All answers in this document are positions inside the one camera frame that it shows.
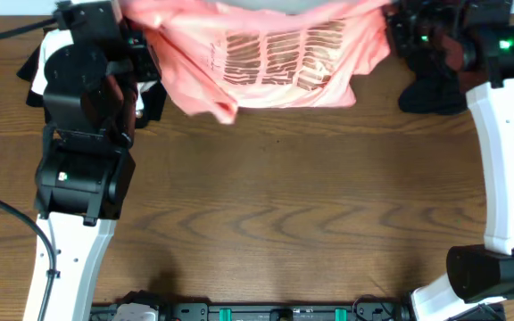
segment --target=tabletop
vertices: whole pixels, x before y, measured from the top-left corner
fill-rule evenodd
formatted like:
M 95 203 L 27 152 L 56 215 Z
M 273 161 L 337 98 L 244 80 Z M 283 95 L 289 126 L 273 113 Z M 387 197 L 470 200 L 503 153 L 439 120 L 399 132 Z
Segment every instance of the tabletop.
M 40 17 L 0 17 L 0 31 Z M 43 111 L 15 72 L 41 31 L 0 41 L 0 199 L 35 218 Z M 149 290 L 213 302 L 397 297 L 483 242 L 485 186 L 471 115 L 402 113 L 395 57 L 354 76 L 345 109 L 241 110 L 235 125 L 170 99 L 139 129 L 137 163 L 94 301 Z M 36 237 L 0 210 L 0 320 L 21 319 Z M 505 303 L 514 320 L 514 301 Z

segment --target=folded garment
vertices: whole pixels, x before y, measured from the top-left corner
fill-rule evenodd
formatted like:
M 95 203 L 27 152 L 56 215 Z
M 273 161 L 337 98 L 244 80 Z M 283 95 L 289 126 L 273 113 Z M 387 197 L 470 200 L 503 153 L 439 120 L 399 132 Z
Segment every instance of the folded garment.
M 239 106 L 347 107 L 354 74 L 390 52 L 380 7 L 389 0 L 323 4 L 287 15 L 203 0 L 127 0 L 145 29 L 162 84 L 187 114 L 233 123 Z

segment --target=wooden surface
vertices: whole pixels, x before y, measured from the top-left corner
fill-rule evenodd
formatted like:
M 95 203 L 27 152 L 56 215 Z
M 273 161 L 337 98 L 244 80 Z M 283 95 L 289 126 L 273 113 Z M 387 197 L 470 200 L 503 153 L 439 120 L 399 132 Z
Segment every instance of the wooden surface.
M 40 18 L 0 18 L 0 30 Z M 0 198 L 36 216 L 43 112 L 14 76 L 41 32 L 0 42 Z M 396 296 L 482 242 L 485 192 L 469 113 L 400 113 L 396 58 L 354 77 L 350 109 L 242 111 L 234 126 L 167 103 L 139 130 L 137 169 L 96 302 L 146 289 L 213 301 Z M 17 320 L 35 236 L 0 211 L 0 320 Z M 514 320 L 514 301 L 506 303 Z

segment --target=brown object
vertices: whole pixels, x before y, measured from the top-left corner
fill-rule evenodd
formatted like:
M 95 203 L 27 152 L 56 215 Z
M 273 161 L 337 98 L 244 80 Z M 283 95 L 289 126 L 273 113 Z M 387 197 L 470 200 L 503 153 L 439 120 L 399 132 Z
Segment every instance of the brown object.
M 0 18 L 0 31 L 40 17 Z M 36 217 L 43 111 L 14 73 L 42 32 L 0 41 L 0 198 Z M 350 109 L 243 110 L 223 126 L 167 103 L 137 163 L 95 302 L 138 289 L 231 301 L 398 296 L 483 241 L 485 192 L 469 113 L 400 113 L 412 75 L 390 57 L 354 79 Z M 0 320 L 22 318 L 36 237 L 0 211 Z M 514 320 L 514 301 L 506 303 Z

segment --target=graphic print on shirt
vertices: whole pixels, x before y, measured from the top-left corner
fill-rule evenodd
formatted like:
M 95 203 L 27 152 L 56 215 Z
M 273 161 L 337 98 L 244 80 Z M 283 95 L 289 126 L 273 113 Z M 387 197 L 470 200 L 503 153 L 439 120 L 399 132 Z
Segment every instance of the graphic print on shirt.
M 227 37 L 228 57 L 223 79 L 233 85 L 252 85 L 257 82 L 261 66 L 258 33 L 236 33 Z
M 273 32 L 267 35 L 267 69 L 264 85 L 290 85 L 299 59 L 301 31 Z
M 329 21 L 307 30 L 304 43 L 303 67 L 299 71 L 296 85 L 304 90 L 314 90 L 327 85 L 335 71 L 334 54 L 338 53 L 343 42 L 346 25 L 339 21 Z

